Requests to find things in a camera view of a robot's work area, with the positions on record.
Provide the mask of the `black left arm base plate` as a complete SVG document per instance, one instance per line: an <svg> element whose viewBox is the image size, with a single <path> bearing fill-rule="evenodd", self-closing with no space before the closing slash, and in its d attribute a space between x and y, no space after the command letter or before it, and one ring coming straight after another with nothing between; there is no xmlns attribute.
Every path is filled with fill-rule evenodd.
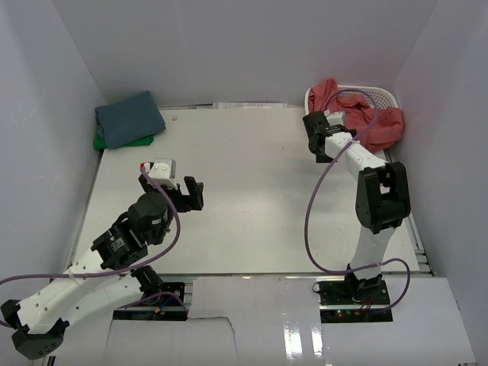
<svg viewBox="0 0 488 366"><path fill-rule="evenodd" d="M164 281L159 294L144 294L132 307L113 312L113 320L184 322L191 304L192 283Z"/></svg>

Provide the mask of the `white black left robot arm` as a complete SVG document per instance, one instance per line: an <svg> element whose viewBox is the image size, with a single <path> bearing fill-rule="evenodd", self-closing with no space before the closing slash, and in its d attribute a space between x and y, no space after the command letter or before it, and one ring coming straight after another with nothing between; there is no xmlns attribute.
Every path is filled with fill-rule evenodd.
<svg viewBox="0 0 488 366"><path fill-rule="evenodd" d="M162 244L179 214L204 207L204 185L184 178L187 194L143 173L144 193L62 274L23 300L1 306L2 325L10 326L17 352L29 360L44 358L61 346L67 329L83 320L160 298L181 303L182 296L163 282L146 259L149 246Z"/></svg>

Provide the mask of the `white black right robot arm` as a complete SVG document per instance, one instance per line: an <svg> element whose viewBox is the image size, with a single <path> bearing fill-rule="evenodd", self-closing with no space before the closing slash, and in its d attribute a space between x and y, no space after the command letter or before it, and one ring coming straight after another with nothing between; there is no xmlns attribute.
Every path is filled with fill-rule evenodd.
<svg viewBox="0 0 488 366"><path fill-rule="evenodd" d="M328 166L336 162L357 182L360 233L342 287L350 302L364 303L379 288L387 246L411 211L406 168L375 156L355 140L354 130L331 124L324 111L307 114L303 124L316 161Z"/></svg>

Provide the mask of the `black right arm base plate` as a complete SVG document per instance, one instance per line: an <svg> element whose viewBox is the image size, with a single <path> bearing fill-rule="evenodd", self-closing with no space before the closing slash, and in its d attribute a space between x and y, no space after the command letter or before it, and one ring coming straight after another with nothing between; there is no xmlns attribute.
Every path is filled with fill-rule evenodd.
<svg viewBox="0 0 488 366"><path fill-rule="evenodd" d="M384 280L370 294L361 295L359 299L347 292L343 281L317 281L312 286L312 292L319 295L322 324L393 322L391 310L380 311L390 305Z"/></svg>

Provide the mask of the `red t shirt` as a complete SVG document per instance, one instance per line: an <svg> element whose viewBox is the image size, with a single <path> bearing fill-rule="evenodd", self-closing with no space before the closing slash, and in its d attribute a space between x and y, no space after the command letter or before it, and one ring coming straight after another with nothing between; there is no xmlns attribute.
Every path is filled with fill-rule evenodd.
<svg viewBox="0 0 488 366"><path fill-rule="evenodd" d="M361 145L371 153L390 148L403 137L404 120L403 111L395 107L372 107L367 96L353 91L350 95L341 93L333 101L331 97L339 92L334 78L329 78L313 86L309 91L307 107L309 112L330 110L331 112L345 112L345 126L350 130L362 133L374 119L377 112L377 121L373 127L360 138Z"/></svg>

